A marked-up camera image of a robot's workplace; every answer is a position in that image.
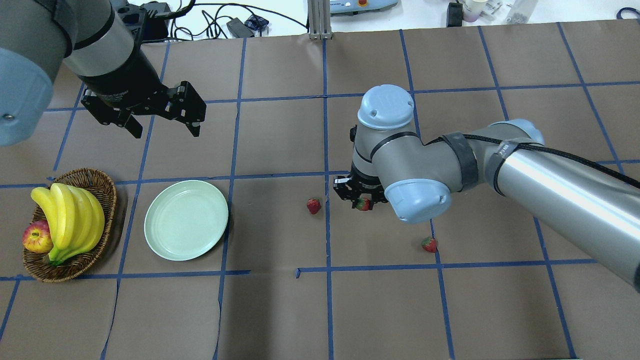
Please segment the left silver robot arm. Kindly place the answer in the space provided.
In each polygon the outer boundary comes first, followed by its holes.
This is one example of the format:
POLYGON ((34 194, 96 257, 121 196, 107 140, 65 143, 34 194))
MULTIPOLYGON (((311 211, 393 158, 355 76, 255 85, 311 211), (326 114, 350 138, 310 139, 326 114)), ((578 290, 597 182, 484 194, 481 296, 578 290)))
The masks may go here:
POLYGON ((1 145, 34 134, 50 105, 65 65, 86 85, 81 103, 104 126, 142 136, 136 116, 160 116, 201 134, 206 103, 183 80, 165 86, 143 53, 147 19, 164 22, 187 14, 194 1, 168 13, 140 9, 138 31, 110 0, 3 0, 1 2, 1 145))

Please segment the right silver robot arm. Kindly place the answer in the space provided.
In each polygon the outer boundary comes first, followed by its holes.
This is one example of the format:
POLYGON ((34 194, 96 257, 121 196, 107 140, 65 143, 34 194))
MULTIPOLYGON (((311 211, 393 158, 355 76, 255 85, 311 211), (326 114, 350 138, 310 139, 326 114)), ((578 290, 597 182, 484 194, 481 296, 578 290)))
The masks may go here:
POLYGON ((413 96, 397 85, 363 94, 350 130, 349 174, 333 179, 341 199, 356 207, 369 195, 373 204, 390 204, 403 223, 417 224, 446 212, 453 194, 485 184, 639 289, 638 180, 546 146, 524 119, 423 143, 414 112, 413 96))

